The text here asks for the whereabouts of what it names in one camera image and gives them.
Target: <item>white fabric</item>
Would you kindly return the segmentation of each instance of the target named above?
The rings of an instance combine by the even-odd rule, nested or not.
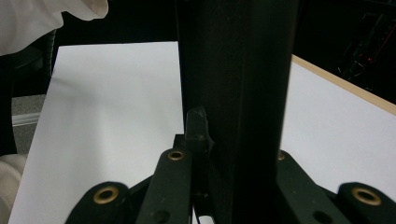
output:
[[[107,0],[0,0],[0,56],[24,49],[64,25],[62,12],[84,21],[102,19]]]
[[[20,186],[27,155],[0,157],[0,224],[7,224]]]

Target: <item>mounting hole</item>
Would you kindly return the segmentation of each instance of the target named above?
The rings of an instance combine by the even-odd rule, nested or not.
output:
[[[166,223],[171,215],[166,211],[157,211],[154,214],[154,220],[157,223]]]
[[[314,212],[314,218],[316,221],[322,224],[331,224],[332,218],[324,212],[316,211]]]
[[[172,151],[168,154],[169,160],[180,161],[184,158],[184,153],[181,151]]]
[[[381,204],[381,198],[369,189],[354,188],[352,189],[352,194],[361,203],[372,206],[379,206]]]
[[[106,186],[96,191],[93,201],[98,204],[111,203],[119,196],[119,190],[114,186]]]

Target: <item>metal grommet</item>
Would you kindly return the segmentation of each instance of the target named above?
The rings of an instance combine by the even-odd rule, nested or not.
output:
[[[283,153],[282,151],[279,152],[279,156],[277,157],[277,159],[279,161],[283,161],[283,160],[285,160],[285,158],[286,158],[285,153]]]
[[[181,152],[181,151],[171,151],[171,152],[168,154],[168,158],[169,158],[169,160],[171,160],[171,161],[180,161],[180,160],[183,160],[183,158],[184,158],[184,153]]]
[[[354,188],[352,189],[353,196],[361,203],[367,203],[373,206],[381,204],[381,198],[369,189]]]
[[[99,189],[93,196],[93,201],[98,204],[111,203],[119,196],[119,189],[114,186],[106,186]]]

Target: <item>vertical black post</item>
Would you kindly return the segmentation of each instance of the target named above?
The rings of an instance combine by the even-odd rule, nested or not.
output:
[[[207,114],[219,224],[274,219],[297,8],[298,0],[177,0],[184,115],[196,106]]]

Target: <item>white table surface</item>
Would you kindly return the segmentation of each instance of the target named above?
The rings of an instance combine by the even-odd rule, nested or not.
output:
[[[177,43],[62,47],[9,223],[64,223],[108,180],[152,175],[183,133]],[[281,148],[322,187],[396,200],[396,118],[292,63]]]

